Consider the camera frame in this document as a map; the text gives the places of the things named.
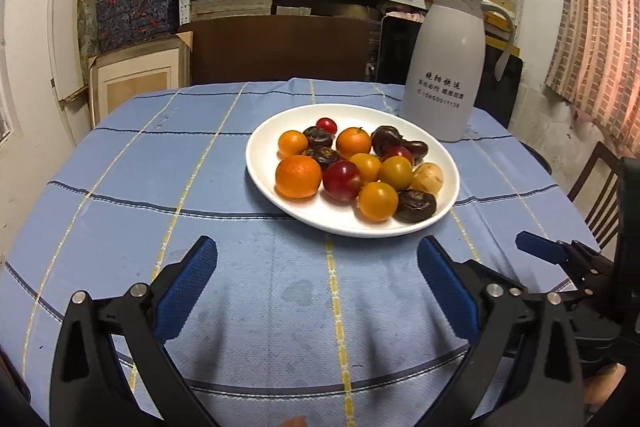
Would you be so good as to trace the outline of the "person left hand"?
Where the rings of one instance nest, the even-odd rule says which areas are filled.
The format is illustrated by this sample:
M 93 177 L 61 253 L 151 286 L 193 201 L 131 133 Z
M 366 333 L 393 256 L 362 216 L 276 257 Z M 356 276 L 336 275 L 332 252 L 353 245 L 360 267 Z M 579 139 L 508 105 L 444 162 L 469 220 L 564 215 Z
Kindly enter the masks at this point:
M 306 418 L 303 416 L 289 418 L 284 421 L 279 427 L 307 427 Z

